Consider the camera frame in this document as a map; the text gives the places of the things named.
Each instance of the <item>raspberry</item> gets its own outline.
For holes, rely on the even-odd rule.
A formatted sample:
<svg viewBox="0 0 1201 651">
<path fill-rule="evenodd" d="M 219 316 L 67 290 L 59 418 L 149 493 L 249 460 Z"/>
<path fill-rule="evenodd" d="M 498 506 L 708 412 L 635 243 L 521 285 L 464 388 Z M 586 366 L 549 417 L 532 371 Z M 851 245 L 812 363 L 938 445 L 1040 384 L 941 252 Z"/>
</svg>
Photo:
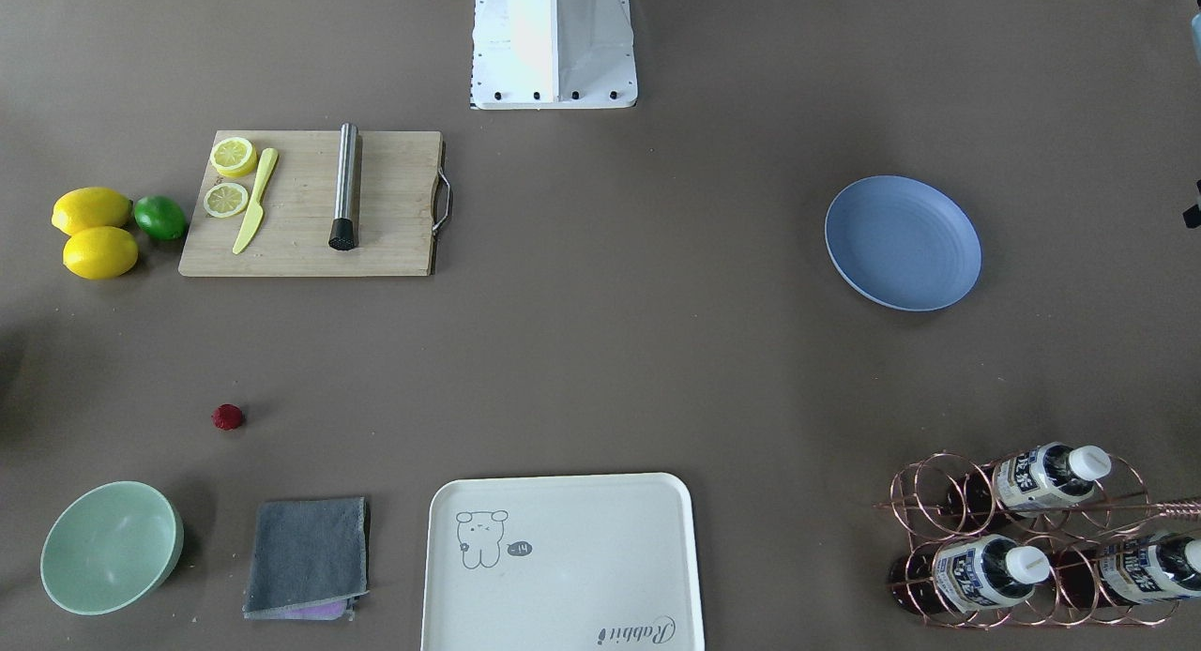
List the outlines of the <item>raspberry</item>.
<svg viewBox="0 0 1201 651">
<path fill-rule="evenodd" d="M 232 431 L 243 423 L 241 410 L 237 405 L 222 405 L 213 412 L 213 425 L 223 431 Z"/>
</svg>

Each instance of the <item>green lime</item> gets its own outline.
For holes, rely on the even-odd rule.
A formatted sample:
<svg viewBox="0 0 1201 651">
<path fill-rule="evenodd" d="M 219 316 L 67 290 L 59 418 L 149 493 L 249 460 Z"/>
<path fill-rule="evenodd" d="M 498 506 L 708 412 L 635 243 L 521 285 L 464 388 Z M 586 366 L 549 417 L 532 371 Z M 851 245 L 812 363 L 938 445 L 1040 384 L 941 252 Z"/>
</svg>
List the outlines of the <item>green lime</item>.
<svg viewBox="0 0 1201 651">
<path fill-rule="evenodd" d="M 178 239 L 187 228 L 184 210 L 163 195 L 148 195 L 133 203 L 133 221 L 147 235 L 162 241 Z"/>
</svg>

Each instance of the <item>wooden cutting board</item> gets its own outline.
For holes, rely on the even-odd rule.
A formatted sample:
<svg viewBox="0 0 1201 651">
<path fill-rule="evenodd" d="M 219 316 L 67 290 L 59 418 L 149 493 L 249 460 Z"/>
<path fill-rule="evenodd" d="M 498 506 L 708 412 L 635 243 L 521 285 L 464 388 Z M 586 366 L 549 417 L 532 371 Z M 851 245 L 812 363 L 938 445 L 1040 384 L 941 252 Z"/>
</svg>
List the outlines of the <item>wooden cutting board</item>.
<svg viewBox="0 0 1201 651">
<path fill-rule="evenodd" d="M 256 150 L 280 153 L 263 195 L 263 222 L 241 255 L 233 241 L 245 214 L 216 219 L 204 195 L 219 183 L 251 191 L 255 174 L 227 180 L 208 165 L 187 229 L 179 271 L 185 276 L 428 276 L 434 257 L 434 195 L 442 133 L 359 132 L 358 247 L 329 247 L 337 180 L 337 131 L 219 131 Z"/>
</svg>

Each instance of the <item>bottle label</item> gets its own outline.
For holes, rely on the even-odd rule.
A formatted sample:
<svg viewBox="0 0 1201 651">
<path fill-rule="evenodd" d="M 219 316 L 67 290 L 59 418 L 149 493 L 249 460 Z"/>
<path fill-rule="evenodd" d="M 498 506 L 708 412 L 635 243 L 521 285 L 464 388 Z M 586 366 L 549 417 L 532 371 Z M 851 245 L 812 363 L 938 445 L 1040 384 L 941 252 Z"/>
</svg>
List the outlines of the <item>bottle label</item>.
<svg viewBox="0 0 1201 651">
<path fill-rule="evenodd" d="M 962 613 L 1016 607 L 1021 599 L 1005 597 L 984 577 L 984 549 L 996 536 L 952 543 L 934 554 L 934 585 Z"/>
<path fill-rule="evenodd" d="M 1167 578 L 1159 566 L 1159 545 L 1153 543 L 1166 536 L 1169 532 L 1161 531 L 1105 548 L 1098 566 L 1101 578 L 1118 597 L 1146 604 L 1201 596 Z"/>
<path fill-rule="evenodd" d="M 1021 510 L 1059 508 L 1088 498 L 1088 495 L 1064 494 L 1047 479 L 1047 450 L 1057 444 L 1059 442 L 1044 444 L 997 465 L 997 470 L 992 474 L 992 488 L 1002 506 L 1009 510 L 1018 512 L 1020 515 L 1034 516 L 1038 513 L 1021 513 Z"/>
</svg>

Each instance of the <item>white tray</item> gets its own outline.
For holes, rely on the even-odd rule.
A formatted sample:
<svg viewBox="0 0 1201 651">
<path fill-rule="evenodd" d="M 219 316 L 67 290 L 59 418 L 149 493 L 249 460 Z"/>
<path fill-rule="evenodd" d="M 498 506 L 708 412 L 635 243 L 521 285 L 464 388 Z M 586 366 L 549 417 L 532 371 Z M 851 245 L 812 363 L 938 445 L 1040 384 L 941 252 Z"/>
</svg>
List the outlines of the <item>white tray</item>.
<svg viewBox="0 0 1201 651">
<path fill-rule="evenodd" d="M 423 651 L 608 647 L 705 647 L 692 500 L 679 478 L 479 479 L 438 490 Z"/>
</svg>

